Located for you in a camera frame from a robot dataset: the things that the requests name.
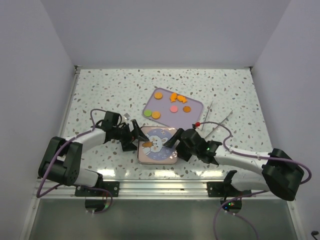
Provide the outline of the metal serving tongs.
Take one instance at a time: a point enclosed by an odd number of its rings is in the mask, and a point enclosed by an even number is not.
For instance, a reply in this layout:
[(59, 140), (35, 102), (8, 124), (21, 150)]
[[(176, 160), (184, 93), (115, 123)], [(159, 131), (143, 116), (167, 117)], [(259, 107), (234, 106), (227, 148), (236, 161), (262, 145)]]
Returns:
[[(226, 107), (221, 103), (212, 100), (207, 109), (204, 111), (204, 117), (202, 121), (222, 124), (232, 114), (233, 110), (230, 107)], [(202, 124), (199, 133), (202, 137), (208, 139), (209, 136), (219, 127), (219, 125), (212, 123)]]

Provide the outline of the silver tin lid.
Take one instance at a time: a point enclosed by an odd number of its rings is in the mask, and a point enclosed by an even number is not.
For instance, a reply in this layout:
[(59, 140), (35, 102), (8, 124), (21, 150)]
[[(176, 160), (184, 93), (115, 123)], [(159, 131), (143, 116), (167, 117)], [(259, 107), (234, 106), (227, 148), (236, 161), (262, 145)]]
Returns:
[(174, 147), (164, 144), (177, 132), (172, 127), (143, 126), (141, 128), (148, 141), (140, 141), (137, 148), (137, 159), (143, 165), (173, 165), (178, 161)]

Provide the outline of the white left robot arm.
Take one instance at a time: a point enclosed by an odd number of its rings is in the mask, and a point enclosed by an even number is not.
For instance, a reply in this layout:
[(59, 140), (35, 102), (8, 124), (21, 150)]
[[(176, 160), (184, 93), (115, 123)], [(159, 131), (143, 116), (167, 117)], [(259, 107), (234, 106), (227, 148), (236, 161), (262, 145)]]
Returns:
[(136, 120), (131, 120), (131, 129), (119, 113), (103, 112), (104, 118), (93, 122), (87, 131), (67, 138), (56, 136), (49, 141), (38, 169), (41, 186), (46, 180), (65, 186), (86, 186), (92, 196), (99, 196), (104, 190), (102, 175), (81, 168), (82, 154), (112, 140), (119, 141), (124, 152), (134, 151), (134, 141), (149, 140)]

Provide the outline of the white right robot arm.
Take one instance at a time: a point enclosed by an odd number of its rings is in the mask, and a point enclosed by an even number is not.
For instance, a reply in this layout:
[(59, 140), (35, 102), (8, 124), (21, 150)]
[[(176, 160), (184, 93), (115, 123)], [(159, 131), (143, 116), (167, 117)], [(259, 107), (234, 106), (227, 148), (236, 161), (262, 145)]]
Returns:
[(237, 151), (224, 142), (205, 140), (195, 129), (181, 128), (164, 146), (175, 148), (177, 156), (186, 162), (195, 156), (205, 164), (248, 171), (244, 175), (237, 171), (227, 175), (222, 185), (227, 196), (260, 190), (271, 192), (282, 200), (293, 201), (303, 182), (304, 170), (301, 165), (277, 148), (271, 152)]

